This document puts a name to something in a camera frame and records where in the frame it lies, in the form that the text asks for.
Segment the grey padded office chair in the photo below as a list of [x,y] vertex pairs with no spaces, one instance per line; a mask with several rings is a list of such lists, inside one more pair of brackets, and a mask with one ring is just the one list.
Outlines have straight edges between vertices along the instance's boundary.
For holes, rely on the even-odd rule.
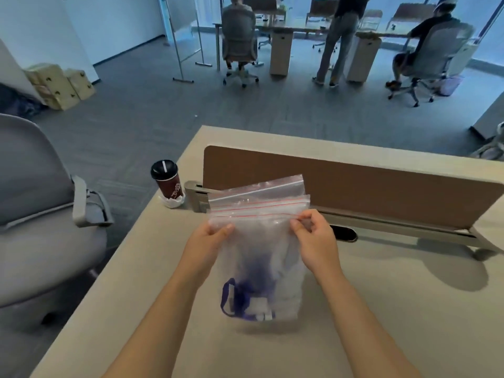
[[97,278],[113,224],[104,195],[67,171],[38,125],[0,114],[0,309]]

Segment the grey divider support rail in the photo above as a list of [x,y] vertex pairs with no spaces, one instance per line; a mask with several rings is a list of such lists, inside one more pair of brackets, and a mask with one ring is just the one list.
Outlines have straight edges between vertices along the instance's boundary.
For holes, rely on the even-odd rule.
[[468,230],[453,230],[440,227],[429,227],[407,223],[404,221],[391,221],[386,219],[377,219],[365,217],[363,215],[354,215],[344,213],[335,209],[313,206],[329,222],[330,225],[351,227],[359,229],[373,230],[395,235],[403,235],[429,240],[456,243],[477,248],[474,252],[474,258],[478,261],[488,260],[496,254],[504,254],[504,249],[492,244],[479,234],[475,228]]

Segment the dark bag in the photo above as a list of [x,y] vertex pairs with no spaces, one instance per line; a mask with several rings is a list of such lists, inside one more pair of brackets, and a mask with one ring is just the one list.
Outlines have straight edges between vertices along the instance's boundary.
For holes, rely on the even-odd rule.
[[46,105],[33,96],[24,94],[0,82],[0,114],[32,119],[47,109]]

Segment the pale purple bag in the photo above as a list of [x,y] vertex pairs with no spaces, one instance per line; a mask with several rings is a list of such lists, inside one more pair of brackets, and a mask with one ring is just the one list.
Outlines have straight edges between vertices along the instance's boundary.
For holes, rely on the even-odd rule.
[[438,82],[436,94],[442,97],[451,96],[463,82],[463,75],[445,77]]

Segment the dark red coffee cup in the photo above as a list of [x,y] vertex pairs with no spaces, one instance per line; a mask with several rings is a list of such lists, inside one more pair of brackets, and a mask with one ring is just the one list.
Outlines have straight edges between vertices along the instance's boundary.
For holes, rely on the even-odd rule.
[[151,177],[165,199],[177,201],[185,197],[178,171],[177,164],[172,160],[159,160],[151,166]]

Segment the clear plastic zip bag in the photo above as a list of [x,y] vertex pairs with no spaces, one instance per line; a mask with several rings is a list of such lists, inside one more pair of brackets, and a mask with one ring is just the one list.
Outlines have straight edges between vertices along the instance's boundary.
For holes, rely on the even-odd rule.
[[297,318],[306,266],[290,221],[310,207],[304,184],[295,175],[208,194],[211,226],[235,226],[220,248],[228,278],[220,303],[224,315],[255,322],[246,312],[249,301],[266,297],[272,321]]

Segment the white chair base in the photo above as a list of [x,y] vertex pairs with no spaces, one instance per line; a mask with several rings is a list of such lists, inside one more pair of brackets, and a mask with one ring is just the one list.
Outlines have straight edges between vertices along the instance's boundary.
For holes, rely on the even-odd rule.
[[471,153],[469,157],[504,162],[504,121],[497,126],[493,139]]

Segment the white badge card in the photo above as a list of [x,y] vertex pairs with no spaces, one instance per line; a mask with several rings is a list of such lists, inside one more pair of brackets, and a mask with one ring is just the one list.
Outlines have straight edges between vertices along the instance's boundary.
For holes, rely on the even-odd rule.
[[266,297],[252,297],[246,312],[252,318],[252,321],[256,322],[272,321],[275,319],[275,313],[271,310],[268,298]]

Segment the person's left forearm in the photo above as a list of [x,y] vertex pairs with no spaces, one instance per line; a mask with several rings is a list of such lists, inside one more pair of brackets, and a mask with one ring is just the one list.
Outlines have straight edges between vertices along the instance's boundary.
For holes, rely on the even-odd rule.
[[101,378],[171,378],[198,289],[210,267],[177,267]]

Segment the white paper cup holder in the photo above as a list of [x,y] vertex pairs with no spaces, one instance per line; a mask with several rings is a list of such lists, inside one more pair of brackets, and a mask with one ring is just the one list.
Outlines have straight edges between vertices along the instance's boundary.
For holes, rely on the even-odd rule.
[[163,196],[162,193],[160,192],[157,195],[157,197],[159,198],[162,205],[164,205],[165,207],[167,207],[169,209],[176,209],[176,208],[182,207],[185,204],[185,200],[186,200],[186,195],[184,193],[177,198],[167,198],[167,197]]

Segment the brown desk divider panel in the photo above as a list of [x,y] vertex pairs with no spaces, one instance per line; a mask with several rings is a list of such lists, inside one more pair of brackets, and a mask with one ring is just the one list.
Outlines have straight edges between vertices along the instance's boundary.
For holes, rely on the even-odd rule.
[[209,145],[203,186],[227,190],[302,175],[314,206],[374,219],[468,230],[504,184]]

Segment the person's left hand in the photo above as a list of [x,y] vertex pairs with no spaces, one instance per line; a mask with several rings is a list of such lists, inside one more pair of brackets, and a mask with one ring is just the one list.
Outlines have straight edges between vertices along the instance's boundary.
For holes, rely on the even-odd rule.
[[199,288],[209,276],[223,244],[212,243],[212,234],[218,229],[205,221],[187,240],[176,267],[177,276],[187,284]]

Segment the brown office chair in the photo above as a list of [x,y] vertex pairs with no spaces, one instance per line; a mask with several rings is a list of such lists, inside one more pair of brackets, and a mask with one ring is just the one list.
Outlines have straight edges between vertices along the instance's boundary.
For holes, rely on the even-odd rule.
[[339,0],[311,0],[309,12],[306,15],[306,23],[310,18],[331,18],[337,11]]

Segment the beige cardboard boxes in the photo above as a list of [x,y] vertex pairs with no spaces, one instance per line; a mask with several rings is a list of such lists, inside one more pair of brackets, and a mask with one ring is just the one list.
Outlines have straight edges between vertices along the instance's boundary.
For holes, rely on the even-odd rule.
[[96,93],[84,70],[39,63],[24,68],[23,72],[45,105],[54,110],[68,110]]

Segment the person's right hand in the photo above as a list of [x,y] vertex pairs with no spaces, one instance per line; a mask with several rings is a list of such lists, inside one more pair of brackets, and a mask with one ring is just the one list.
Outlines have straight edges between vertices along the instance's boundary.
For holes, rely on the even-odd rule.
[[311,221],[311,238],[298,238],[300,255],[306,267],[322,286],[343,277],[337,240],[324,216],[316,209],[306,209],[291,221]]

